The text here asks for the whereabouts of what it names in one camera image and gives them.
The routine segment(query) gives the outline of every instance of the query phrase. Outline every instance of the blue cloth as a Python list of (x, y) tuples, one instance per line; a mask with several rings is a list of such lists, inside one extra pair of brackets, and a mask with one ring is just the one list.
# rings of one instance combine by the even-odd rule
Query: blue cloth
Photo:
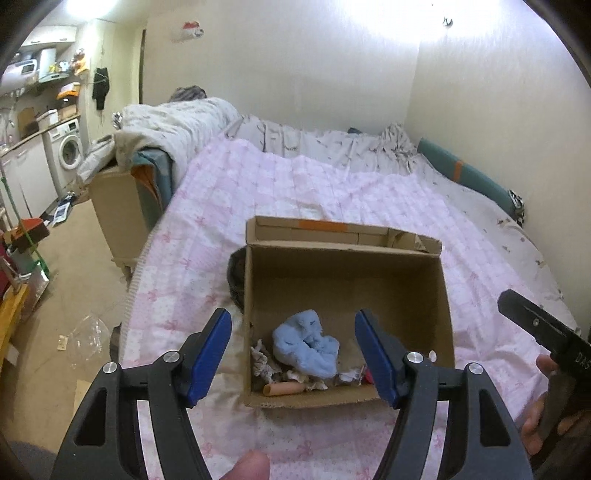
[(322, 336), (322, 325), (314, 310), (296, 313), (273, 331), (273, 354), (280, 362), (303, 374), (318, 378), (336, 375), (339, 341)]

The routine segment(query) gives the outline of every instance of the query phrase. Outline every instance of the wall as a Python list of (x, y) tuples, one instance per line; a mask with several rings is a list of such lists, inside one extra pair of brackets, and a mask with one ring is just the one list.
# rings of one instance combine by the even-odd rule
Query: wall
[(525, 199), (525, 230), (579, 325), (591, 320), (591, 89), (520, 0), (460, 9), (421, 43), (405, 127)]
[[(143, 27), (115, 24), (103, 20), (91, 20), (78, 29), (73, 49), (84, 48), (89, 59), (90, 72), (83, 74), (80, 82), (80, 123), (85, 146), (106, 134), (113, 133), (112, 114), (130, 103), (138, 102), (139, 47), (138, 31)], [(110, 90), (105, 109), (97, 111), (92, 99), (94, 75), (97, 68), (109, 70)]]
[[(378, 133), (406, 117), (419, 38), (406, 0), (152, 2), (144, 102), (199, 85), (242, 113), (297, 127)], [(384, 5), (396, 23), (368, 27)], [(205, 35), (173, 43), (185, 21)]]

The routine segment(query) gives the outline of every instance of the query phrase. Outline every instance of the blanket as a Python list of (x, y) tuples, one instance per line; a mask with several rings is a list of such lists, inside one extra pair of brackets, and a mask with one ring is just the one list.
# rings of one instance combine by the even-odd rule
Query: blanket
[(123, 109), (121, 130), (115, 132), (117, 163), (131, 169), (131, 157), (142, 148), (159, 148), (172, 159), (174, 188), (183, 179), (189, 161), (213, 137), (240, 118), (221, 98), (158, 106), (129, 105)]
[[(350, 173), (302, 156), (281, 158), (222, 135), (190, 163), (148, 240), (131, 286), (121, 357), (123, 367), (150, 363), (200, 331), (216, 307), (230, 311), (232, 337), (209, 395), (189, 411), (213, 478), (259, 449), (271, 459), (272, 479), (371, 480), (397, 416), (381, 401), (309, 410), (242, 404), (243, 320), (230, 299), (226, 264), (244, 245), (253, 215), (391, 226), (441, 239), (456, 366), (481, 363), (515, 419), (547, 388), (535, 367), (543, 349), (496, 308), (508, 288), (543, 300), (429, 182), (414, 173)], [(425, 479), (437, 477), (446, 408), (437, 411)], [(145, 404), (139, 419), (149, 476), (161, 478)]]

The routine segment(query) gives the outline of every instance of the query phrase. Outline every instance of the storage box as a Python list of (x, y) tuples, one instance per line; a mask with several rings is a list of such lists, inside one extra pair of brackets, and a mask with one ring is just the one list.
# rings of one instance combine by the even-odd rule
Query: storage box
[(37, 117), (37, 123), (39, 124), (39, 130), (46, 130), (53, 124), (56, 124), (60, 121), (59, 115), (57, 114), (57, 110), (49, 110), (45, 112), (43, 115)]
[(78, 113), (78, 106), (77, 105), (68, 105), (67, 107), (60, 108), (58, 110), (58, 115), (60, 117), (60, 122), (65, 120), (66, 118), (70, 118)]
[(254, 217), (246, 225), (244, 402), (251, 407), (323, 407), (374, 400), (373, 385), (338, 386), (283, 397), (251, 388), (250, 346), (271, 350), (273, 330), (314, 309), (324, 334), (355, 338), (355, 314), (369, 308), (409, 349), (434, 350), (455, 367), (441, 243), (392, 228)]

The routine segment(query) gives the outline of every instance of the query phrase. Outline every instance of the plastic bag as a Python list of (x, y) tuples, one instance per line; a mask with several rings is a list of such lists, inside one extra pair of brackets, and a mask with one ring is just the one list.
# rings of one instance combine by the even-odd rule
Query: plastic bag
[(67, 353), (72, 367), (85, 364), (97, 353), (108, 351), (111, 333), (103, 321), (88, 315), (68, 335)]

